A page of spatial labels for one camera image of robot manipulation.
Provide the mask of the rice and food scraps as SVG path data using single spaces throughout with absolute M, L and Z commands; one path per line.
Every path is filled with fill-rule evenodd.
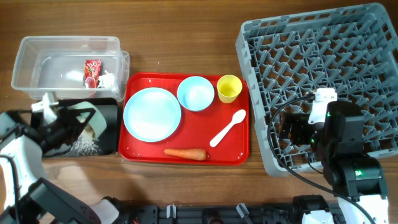
M 101 149 L 97 141 L 93 128 L 88 125 L 72 144 L 67 156 L 98 156 L 101 154 Z

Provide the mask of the green bowl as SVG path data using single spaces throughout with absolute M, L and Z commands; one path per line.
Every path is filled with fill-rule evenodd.
M 92 103 L 87 101 L 77 103 L 75 105 L 69 106 L 68 109 L 94 109 L 95 113 L 89 120 L 88 124 L 86 125 L 85 131 L 88 134 L 91 134 L 93 140 L 97 140 L 101 134 L 107 128 L 106 120 L 104 116 L 101 114 L 99 109 L 97 109 Z

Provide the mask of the white tissue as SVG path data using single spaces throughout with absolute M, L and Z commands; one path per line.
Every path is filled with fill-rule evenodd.
M 115 75 L 107 70 L 98 77 L 98 88 L 111 88 L 114 85 Z

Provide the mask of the red snack wrapper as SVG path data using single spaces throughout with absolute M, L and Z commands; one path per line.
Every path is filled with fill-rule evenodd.
M 84 67 L 84 84 L 85 88 L 96 88 L 98 85 L 98 77 L 101 75 L 101 60 L 91 59 L 85 61 Z

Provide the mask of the yellow plastic cup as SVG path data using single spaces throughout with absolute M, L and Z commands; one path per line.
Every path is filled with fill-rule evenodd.
M 243 84 L 234 75 L 224 75 L 218 80 L 216 89 L 218 97 L 223 103 L 232 103 L 241 93 Z

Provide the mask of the light blue bowl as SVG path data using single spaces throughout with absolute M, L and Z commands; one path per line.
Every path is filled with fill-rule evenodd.
M 213 85 L 209 80 L 199 76 L 184 79 L 177 88 L 177 99 L 190 111 L 202 111 L 209 107 L 215 97 Z

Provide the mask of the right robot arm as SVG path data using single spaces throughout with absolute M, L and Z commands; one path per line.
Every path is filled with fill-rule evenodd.
M 309 144 L 321 159 L 328 192 L 338 200 L 346 223 L 388 223 L 387 184 L 379 161 L 364 151 L 364 116 L 360 107 L 347 101 L 332 101 L 321 114 L 319 126 L 307 114 L 276 111 L 279 137 Z

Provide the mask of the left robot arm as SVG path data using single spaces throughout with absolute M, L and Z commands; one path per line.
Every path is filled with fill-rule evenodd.
M 42 119 L 37 127 L 22 118 L 24 110 L 1 113 L 1 167 L 6 183 L 1 223 L 37 223 L 49 213 L 54 223 L 116 223 L 121 212 L 113 198 L 87 205 L 47 180 L 42 156 L 75 142 L 87 126 L 95 135 L 106 128 L 93 106 L 29 110 Z

